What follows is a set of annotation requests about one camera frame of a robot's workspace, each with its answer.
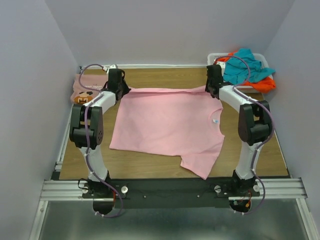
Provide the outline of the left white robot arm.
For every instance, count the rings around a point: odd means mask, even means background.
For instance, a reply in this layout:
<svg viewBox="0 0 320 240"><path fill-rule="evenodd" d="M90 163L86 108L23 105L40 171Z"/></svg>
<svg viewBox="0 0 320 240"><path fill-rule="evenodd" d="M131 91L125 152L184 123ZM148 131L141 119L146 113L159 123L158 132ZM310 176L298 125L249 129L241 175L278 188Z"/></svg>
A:
<svg viewBox="0 0 320 240"><path fill-rule="evenodd" d="M88 169L88 178L96 182L93 191L101 198L107 197L111 185L106 182L109 171L104 164L101 143L104 138L104 113L130 92L125 81L125 71L110 68L107 82L96 97L84 104L75 104L71 110L69 139L80 150Z"/></svg>

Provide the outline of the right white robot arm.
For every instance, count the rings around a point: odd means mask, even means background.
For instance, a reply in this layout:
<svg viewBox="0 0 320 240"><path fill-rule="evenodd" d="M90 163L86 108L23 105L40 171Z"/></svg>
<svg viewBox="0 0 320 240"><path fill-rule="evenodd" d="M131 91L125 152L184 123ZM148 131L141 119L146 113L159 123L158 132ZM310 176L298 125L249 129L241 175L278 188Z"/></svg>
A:
<svg viewBox="0 0 320 240"><path fill-rule="evenodd" d="M224 81L222 68L218 64L208 65L206 75L205 91L238 112L240 157L230 182L223 186L223 189L241 196L254 187L257 179L256 165L261 148L274 133L270 106L266 100L259 101L251 98L238 91L231 83Z"/></svg>

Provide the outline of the bright pink t shirt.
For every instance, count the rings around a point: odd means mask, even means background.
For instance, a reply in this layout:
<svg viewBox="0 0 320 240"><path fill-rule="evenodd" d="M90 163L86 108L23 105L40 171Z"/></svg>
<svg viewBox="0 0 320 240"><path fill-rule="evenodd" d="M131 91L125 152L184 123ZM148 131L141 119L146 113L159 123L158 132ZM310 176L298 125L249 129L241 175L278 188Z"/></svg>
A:
<svg viewBox="0 0 320 240"><path fill-rule="evenodd" d="M205 180L224 143L222 111L204 86L133 88L120 101L109 147L179 156L181 167Z"/></svg>

